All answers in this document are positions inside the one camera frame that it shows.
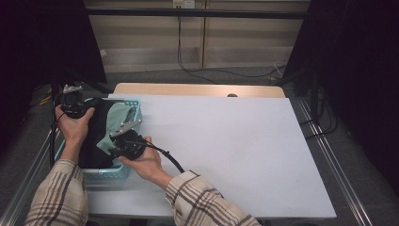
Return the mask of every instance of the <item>white table surface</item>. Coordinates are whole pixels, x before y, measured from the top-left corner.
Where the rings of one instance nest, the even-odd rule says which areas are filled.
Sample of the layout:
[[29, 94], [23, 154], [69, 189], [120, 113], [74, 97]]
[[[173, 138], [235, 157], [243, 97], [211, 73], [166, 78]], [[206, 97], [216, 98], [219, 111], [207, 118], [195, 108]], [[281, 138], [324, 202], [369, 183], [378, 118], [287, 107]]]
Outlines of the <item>white table surface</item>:
[[[335, 218], [290, 101], [110, 94], [141, 101], [140, 134], [205, 176], [255, 218]], [[171, 175], [179, 172], [162, 156]], [[88, 188], [90, 214], [170, 218], [164, 191], [131, 170], [124, 182]]]

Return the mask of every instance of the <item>black curtain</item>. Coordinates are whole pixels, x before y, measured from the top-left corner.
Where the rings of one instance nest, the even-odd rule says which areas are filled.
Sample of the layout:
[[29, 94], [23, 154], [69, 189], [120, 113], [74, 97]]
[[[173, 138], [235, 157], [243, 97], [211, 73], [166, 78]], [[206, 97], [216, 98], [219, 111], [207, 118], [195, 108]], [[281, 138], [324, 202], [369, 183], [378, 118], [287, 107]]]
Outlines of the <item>black curtain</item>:
[[[304, 21], [287, 70], [320, 59], [313, 68], [332, 106], [399, 194], [397, 9], [394, 1], [312, 0], [309, 13], [333, 16]], [[310, 86], [306, 74], [299, 80], [298, 94]]]
[[83, 7], [84, 2], [5, 0], [0, 3], [0, 122], [5, 132], [0, 139], [2, 150], [28, 110], [34, 87], [51, 83], [54, 76], [60, 85], [82, 78], [106, 83], [88, 16], [63, 15], [59, 11], [36, 13], [35, 9], [42, 6]]

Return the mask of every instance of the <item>black cable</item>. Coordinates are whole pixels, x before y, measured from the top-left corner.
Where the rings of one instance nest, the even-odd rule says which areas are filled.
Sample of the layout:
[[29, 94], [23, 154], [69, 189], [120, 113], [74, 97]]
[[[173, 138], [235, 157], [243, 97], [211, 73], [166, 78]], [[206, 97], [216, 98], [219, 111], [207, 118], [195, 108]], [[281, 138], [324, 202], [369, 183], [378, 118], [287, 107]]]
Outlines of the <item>black cable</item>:
[[[323, 130], [321, 133], [318, 133], [318, 134], [315, 134], [315, 135], [311, 135], [311, 136], [305, 137], [306, 140], [311, 139], [311, 138], [314, 138], [314, 137], [319, 137], [319, 136], [324, 136], [324, 135], [327, 135], [327, 134], [331, 134], [331, 133], [333, 133], [335, 130], [337, 130], [337, 128], [338, 128], [338, 123], [339, 123], [339, 122], [338, 122], [338, 119], [337, 119], [337, 115], [335, 114], [334, 110], [333, 110], [332, 108], [330, 108], [329, 105], [327, 105], [327, 104], [326, 104], [326, 110], [327, 110], [328, 118], [329, 118], [329, 125], [328, 125], [328, 128], [325, 129], [325, 130]], [[333, 127], [331, 130], [330, 130], [330, 128], [331, 128], [331, 125], [332, 125], [332, 117], [331, 117], [330, 110], [332, 111], [332, 114], [334, 115], [334, 118], [335, 118], [334, 127]]]
[[169, 151], [165, 151], [163, 149], [160, 149], [158, 147], [156, 147], [155, 145], [153, 145], [151, 142], [147, 141], [148, 144], [147, 147], [149, 148], [154, 148], [156, 151], [160, 152], [161, 154], [163, 154], [167, 159], [170, 160], [170, 162], [173, 163], [173, 165], [176, 166], [177, 170], [179, 170], [179, 172], [184, 173], [184, 169], [182, 168], [182, 166], [180, 166], [179, 162], [172, 157], [172, 155], [170, 155]]
[[161, 154], [163, 154], [167, 159], [170, 160], [170, 162], [173, 163], [173, 165], [175, 165], [175, 167], [177, 168], [177, 170], [179, 170], [179, 172], [183, 173], [184, 169], [182, 168], [182, 166], [180, 166], [179, 162], [172, 157], [172, 155], [170, 155], [169, 151], [165, 151], [161, 148], [156, 147], [153, 143], [149, 142], [148, 140], [146, 140], [147, 143], [142, 143], [142, 142], [133, 142], [133, 141], [126, 141], [126, 143], [129, 144], [138, 144], [138, 145], [144, 145], [148, 148], [152, 148], [155, 149], [156, 151], [160, 152]]
[[211, 80], [211, 79], [209, 79], [209, 78], [206, 78], [206, 77], [202, 77], [202, 76], [199, 76], [199, 75], [195, 75], [195, 74], [191, 73], [189, 70], [187, 70], [187, 69], [184, 67], [183, 62], [182, 62], [182, 42], [181, 42], [181, 39], [180, 39], [180, 36], [181, 36], [181, 34], [182, 34], [182, 18], [181, 18], [181, 17], [178, 17], [177, 19], [178, 19], [178, 21], [179, 21], [179, 45], [178, 45], [178, 49], [177, 49], [177, 60], [178, 60], [178, 62], [179, 62], [180, 68], [181, 68], [183, 71], [185, 71], [186, 73], [188, 73], [188, 74], [190, 74], [191, 76], [193, 76], [193, 77], [202, 78], [202, 79], [207, 80], [208, 82], [211, 82], [211, 83], [213, 83], [213, 84], [215, 84], [215, 85], [218, 85], [217, 82], [215, 82], [215, 81], [213, 81], [213, 80]]
[[56, 103], [58, 101], [60, 94], [58, 94], [55, 99], [53, 100], [53, 112], [52, 112], [52, 125], [51, 125], [51, 132], [50, 132], [50, 148], [49, 148], [49, 158], [50, 158], [50, 168], [53, 167], [55, 163], [55, 145], [56, 145], [56, 125], [59, 119], [63, 116], [63, 114], [56, 120]]
[[271, 74], [277, 72], [279, 69], [283, 69], [283, 68], [285, 68], [285, 67], [287, 66], [287, 65], [279, 66], [279, 67], [273, 69], [271, 72], [265, 73], [265, 74], [261, 74], [261, 75], [246, 75], [246, 74], [234, 73], [234, 72], [229, 72], [229, 71], [220, 70], [220, 69], [196, 69], [196, 70], [187, 70], [187, 69], [184, 67], [184, 65], [183, 65], [183, 60], [182, 60], [182, 41], [181, 41], [181, 34], [182, 34], [182, 18], [181, 18], [181, 17], [178, 17], [178, 21], [179, 21], [179, 35], [178, 35], [179, 44], [178, 44], [178, 55], [177, 55], [177, 57], [178, 57], [178, 63], [179, 63], [180, 68], [181, 68], [182, 70], [184, 70], [186, 73], [190, 74], [191, 76], [199, 77], [199, 78], [205, 79], [205, 80], [207, 80], [207, 81], [209, 81], [209, 82], [211, 82], [211, 83], [213, 83], [213, 84], [218, 85], [217, 82], [215, 82], [215, 81], [213, 81], [213, 80], [211, 80], [211, 79], [208, 79], [208, 78], [203, 77], [203, 76], [195, 75], [195, 74], [193, 74], [193, 73], [209, 71], [209, 72], [230, 73], [230, 74], [234, 74], [234, 75], [241, 76], [241, 77], [247, 77], [247, 78], [260, 78], [260, 77], [269, 76], [269, 75], [271, 75]]
[[[326, 107], [326, 92], [323, 89], [321, 89], [321, 88], [320, 88], [320, 90], [323, 91], [323, 98], [318, 100], [318, 101], [321, 102], [321, 104], [320, 104], [320, 112], [318, 113], [318, 119], [320, 119], [324, 115], [324, 109]], [[314, 121], [314, 119], [309, 119], [307, 121], [301, 121], [299, 123], [299, 125], [300, 126], [304, 126], [305, 124], [307, 124], [309, 122], [313, 122], [313, 121]]]

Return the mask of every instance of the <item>plaid shirt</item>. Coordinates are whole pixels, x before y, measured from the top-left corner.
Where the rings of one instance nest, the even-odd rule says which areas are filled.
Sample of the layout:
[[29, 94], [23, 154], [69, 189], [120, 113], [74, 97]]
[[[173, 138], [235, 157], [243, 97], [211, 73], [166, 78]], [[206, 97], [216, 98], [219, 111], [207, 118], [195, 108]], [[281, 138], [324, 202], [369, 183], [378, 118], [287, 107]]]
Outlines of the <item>plaid shirt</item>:
[[[177, 225], [259, 225], [193, 171], [172, 179], [167, 200]], [[76, 226], [87, 220], [84, 175], [73, 162], [58, 160], [36, 191], [25, 225]]]

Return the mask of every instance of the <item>wall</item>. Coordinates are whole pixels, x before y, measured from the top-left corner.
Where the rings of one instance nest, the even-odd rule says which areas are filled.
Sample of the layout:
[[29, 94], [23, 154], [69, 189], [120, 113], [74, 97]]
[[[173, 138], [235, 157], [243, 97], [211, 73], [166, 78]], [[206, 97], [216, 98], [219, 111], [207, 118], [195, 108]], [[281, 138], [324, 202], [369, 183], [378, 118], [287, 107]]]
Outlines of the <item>wall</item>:
[[[172, 8], [172, 1], [87, 0], [87, 7]], [[196, 1], [196, 8], [306, 11], [309, 1]], [[178, 19], [174, 17], [90, 16], [105, 71], [179, 68]], [[182, 59], [186, 68], [284, 64], [300, 20], [182, 18]]]

